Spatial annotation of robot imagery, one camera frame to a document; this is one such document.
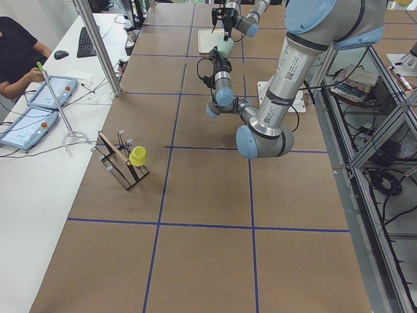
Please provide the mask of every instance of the hand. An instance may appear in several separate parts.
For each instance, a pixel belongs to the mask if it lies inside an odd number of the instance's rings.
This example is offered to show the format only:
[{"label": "hand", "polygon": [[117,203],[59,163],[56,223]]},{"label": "hand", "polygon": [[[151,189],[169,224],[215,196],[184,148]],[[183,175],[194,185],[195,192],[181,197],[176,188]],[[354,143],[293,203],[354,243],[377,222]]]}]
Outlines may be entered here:
[{"label": "hand", "polygon": [[39,68],[32,68],[27,74],[27,79],[33,83],[33,82],[43,82],[44,76],[42,75],[41,71],[39,70]]}]

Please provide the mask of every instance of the light blue joint cap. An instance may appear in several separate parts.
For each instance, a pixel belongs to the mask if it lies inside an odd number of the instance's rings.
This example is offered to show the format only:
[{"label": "light blue joint cap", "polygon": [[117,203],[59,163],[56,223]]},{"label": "light blue joint cap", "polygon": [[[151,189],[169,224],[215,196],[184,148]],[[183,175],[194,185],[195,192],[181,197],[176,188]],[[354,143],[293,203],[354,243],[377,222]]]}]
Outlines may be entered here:
[{"label": "light blue joint cap", "polygon": [[215,114],[209,107],[209,105],[207,105],[206,107],[206,113],[209,117],[212,117],[213,119],[215,119],[216,117],[218,117],[219,115]]},{"label": "light blue joint cap", "polygon": [[236,144],[239,153],[244,158],[257,158],[258,149],[256,148],[255,137],[249,127],[242,125],[236,132]]},{"label": "light blue joint cap", "polygon": [[374,43],[377,43],[382,38],[383,34],[384,26],[341,42],[335,42],[333,48],[335,50],[349,50],[368,47]]},{"label": "light blue joint cap", "polygon": [[328,16],[337,0],[290,1],[285,11],[285,26],[292,34],[311,31]]},{"label": "light blue joint cap", "polygon": [[246,31],[246,35],[249,36],[250,38],[253,38],[256,35],[256,33],[258,32],[258,30],[259,30],[258,24],[253,24]]},{"label": "light blue joint cap", "polygon": [[216,102],[219,106],[229,106],[233,101],[233,90],[224,87],[216,93]]}]

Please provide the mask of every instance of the gray robot arm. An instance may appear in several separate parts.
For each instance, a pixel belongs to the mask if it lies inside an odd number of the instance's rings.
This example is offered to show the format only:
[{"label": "gray robot arm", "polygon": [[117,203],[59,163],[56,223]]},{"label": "gray robot arm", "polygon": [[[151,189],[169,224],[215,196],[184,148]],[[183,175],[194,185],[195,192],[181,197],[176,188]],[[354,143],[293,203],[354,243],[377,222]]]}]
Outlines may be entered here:
[{"label": "gray robot arm", "polygon": [[[347,50],[376,43],[382,38],[385,10],[385,0],[291,0],[286,40],[260,108],[242,100],[227,111],[246,122],[237,131],[242,156],[278,157],[292,149],[293,134],[282,121],[316,56],[331,44],[336,50]],[[214,108],[211,113],[219,111]]]},{"label": "gray robot arm", "polygon": [[231,36],[232,28],[244,35],[254,37],[259,30],[258,23],[262,14],[270,6],[270,0],[255,0],[252,10],[246,17],[240,15],[240,0],[226,0],[224,7],[212,9],[212,22],[223,22],[224,40]]}]

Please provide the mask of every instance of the keyboard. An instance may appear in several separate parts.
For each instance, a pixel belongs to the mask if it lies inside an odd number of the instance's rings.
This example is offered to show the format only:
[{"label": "keyboard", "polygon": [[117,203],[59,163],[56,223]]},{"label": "keyboard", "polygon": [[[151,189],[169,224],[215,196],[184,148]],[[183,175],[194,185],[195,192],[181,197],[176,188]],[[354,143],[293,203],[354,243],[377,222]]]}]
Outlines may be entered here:
[{"label": "keyboard", "polygon": [[77,57],[94,57],[95,55],[93,43],[86,28],[83,27],[79,33]]}]

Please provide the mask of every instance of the white tray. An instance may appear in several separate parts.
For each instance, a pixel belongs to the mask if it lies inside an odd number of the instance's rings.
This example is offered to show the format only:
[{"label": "white tray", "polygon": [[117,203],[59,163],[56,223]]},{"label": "white tray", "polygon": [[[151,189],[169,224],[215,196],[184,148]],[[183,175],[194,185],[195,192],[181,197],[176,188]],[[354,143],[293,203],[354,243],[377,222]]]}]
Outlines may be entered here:
[{"label": "white tray", "polygon": [[213,32],[211,29],[198,30],[198,52],[209,53],[214,46],[219,44],[223,36],[223,29],[215,29]]}]

